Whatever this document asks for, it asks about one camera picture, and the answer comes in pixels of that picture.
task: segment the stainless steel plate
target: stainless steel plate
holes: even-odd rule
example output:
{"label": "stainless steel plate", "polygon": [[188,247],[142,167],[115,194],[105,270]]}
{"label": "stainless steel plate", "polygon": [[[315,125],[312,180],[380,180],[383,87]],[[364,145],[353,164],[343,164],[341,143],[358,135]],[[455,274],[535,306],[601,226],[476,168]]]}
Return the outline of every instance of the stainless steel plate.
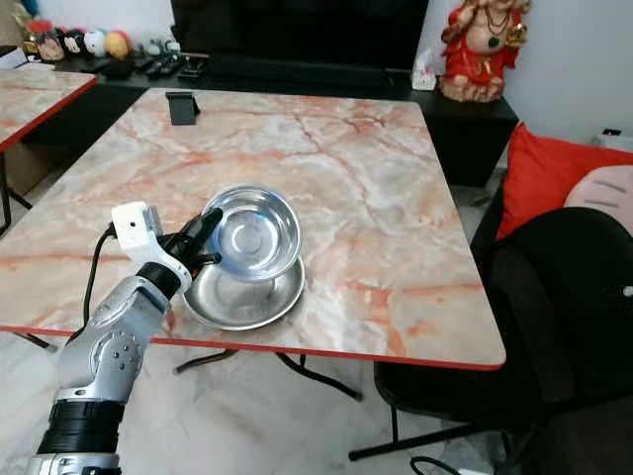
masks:
{"label": "stainless steel plate", "polygon": [[244,283],[217,265],[207,265],[185,293],[185,302],[203,324],[224,330],[250,330],[269,324],[295,305],[304,289],[299,257],[276,279]]}
{"label": "stainless steel plate", "polygon": [[272,190],[237,185],[214,197],[210,208],[223,218],[214,229],[207,252],[219,252],[219,264],[242,282],[263,282],[286,272],[301,249],[301,227],[290,204]]}

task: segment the marble tabletop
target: marble tabletop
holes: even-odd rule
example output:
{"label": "marble tabletop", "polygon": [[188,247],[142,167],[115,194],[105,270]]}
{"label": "marble tabletop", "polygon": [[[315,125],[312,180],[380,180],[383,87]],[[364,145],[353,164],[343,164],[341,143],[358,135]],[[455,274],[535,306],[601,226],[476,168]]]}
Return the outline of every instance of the marble tabletop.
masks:
{"label": "marble tabletop", "polygon": [[96,83],[94,74],[0,70],[0,151]]}
{"label": "marble tabletop", "polygon": [[[227,332],[173,300],[158,343],[493,370],[505,352],[416,104],[196,91],[172,127],[143,94],[0,240],[0,330],[71,334],[112,207],[144,200],[172,233],[235,183],[279,191],[303,228],[306,288],[267,327]],[[93,308],[136,268],[108,242]]]}

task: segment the robotic hand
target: robotic hand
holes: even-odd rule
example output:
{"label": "robotic hand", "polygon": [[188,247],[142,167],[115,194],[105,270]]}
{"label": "robotic hand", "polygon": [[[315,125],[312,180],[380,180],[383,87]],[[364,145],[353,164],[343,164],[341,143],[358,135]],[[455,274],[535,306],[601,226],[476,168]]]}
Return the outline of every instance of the robotic hand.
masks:
{"label": "robotic hand", "polygon": [[113,209],[121,248],[142,268],[115,287],[63,349],[60,389],[28,474],[121,474],[118,428],[143,353],[169,312],[169,300],[191,286],[202,265],[220,260],[199,252],[222,214],[210,210],[163,237],[157,216],[143,202]]}

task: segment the table leg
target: table leg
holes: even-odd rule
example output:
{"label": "table leg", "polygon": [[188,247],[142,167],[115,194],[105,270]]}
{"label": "table leg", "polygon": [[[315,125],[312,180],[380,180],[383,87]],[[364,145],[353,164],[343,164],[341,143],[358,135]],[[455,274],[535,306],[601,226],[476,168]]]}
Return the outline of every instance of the table leg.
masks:
{"label": "table leg", "polygon": [[11,227],[11,203],[9,202],[9,184],[7,183],[7,164],[4,161],[4,151],[0,151],[0,195],[2,196],[2,211],[4,225],[0,228],[0,236]]}
{"label": "table leg", "polygon": [[9,187],[9,183],[7,181],[7,163],[5,161],[4,151],[0,151],[0,196],[2,196],[2,211],[4,213],[4,225],[0,228],[0,236],[2,236],[11,227],[10,198],[16,200],[27,210],[33,208],[31,203]]}
{"label": "table leg", "polygon": [[20,203],[22,206],[24,206],[27,210],[30,210],[31,208],[33,208],[33,205],[31,203],[29,203],[27,200],[25,200],[22,197],[22,195],[20,193],[16,192],[16,190],[14,190],[13,188],[9,188],[9,195],[11,196],[11,198],[13,198],[18,203]]}
{"label": "table leg", "polygon": [[279,357],[279,359],[282,360],[282,362],[286,366],[288,366],[293,371],[301,374],[302,376],[306,376],[307,378],[314,379],[315,381],[318,381],[319,383],[323,383],[327,386],[331,386],[332,388],[337,389],[341,393],[346,394],[347,396],[349,396],[352,399],[355,399],[356,401],[363,400],[363,395],[359,393],[358,391],[354,391],[353,389],[348,388],[343,383],[336,381],[335,379],[329,378],[319,373],[315,373],[314,371],[311,371],[310,369],[306,368],[306,356],[304,354],[300,356],[299,364],[293,361],[290,358],[290,356],[288,356],[285,353],[275,353],[275,354],[277,355],[277,357]]}
{"label": "table leg", "polygon": [[55,353],[57,351],[57,346],[47,341],[44,341],[41,338],[38,338],[34,334],[30,333],[13,333],[15,336],[19,336],[20,338],[25,339],[26,341],[31,342],[32,344],[39,346],[46,351],[50,351],[51,353]]}
{"label": "table leg", "polygon": [[349,459],[354,462],[356,460],[360,460],[361,458],[374,457],[376,455],[396,452],[398,450],[405,450],[408,448],[424,447],[425,445],[430,445],[431,443],[444,442],[453,438],[466,437],[468,435],[474,435],[497,428],[497,423],[480,421],[477,423],[465,424],[463,426],[447,428],[439,432],[426,433],[425,435],[420,435],[418,437],[402,438],[398,441],[383,443],[382,445],[376,445],[374,447],[352,450],[349,452],[348,456]]}
{"label": "table leg", "polygon": [[180,374],[183,371],[187,371],[188,369],[195,368],[196,366],[202,366],[207,363],[214,363],[216,361],[222,361],[223,359],[227,359],[232,357],[237,353],[236,349],[225,349],[222,353],[212,354],[209,356],[203,356],[202,358],[191,359],[185,363],[182,363],[180,366],[176,366],[174,368],[174,374]]}

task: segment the red cushion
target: red cushion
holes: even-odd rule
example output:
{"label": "red cushion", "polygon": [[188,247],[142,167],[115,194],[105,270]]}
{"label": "red cushion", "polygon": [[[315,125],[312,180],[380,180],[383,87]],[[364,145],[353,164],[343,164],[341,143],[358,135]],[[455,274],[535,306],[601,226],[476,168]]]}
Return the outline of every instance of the red cushion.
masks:
{"label": "red cushion", "polygon": [[532,218],[565,205],[585,175],[608,165],[631,165],[633,153],[537,137],[520,124],[512,133],[497,239]]}

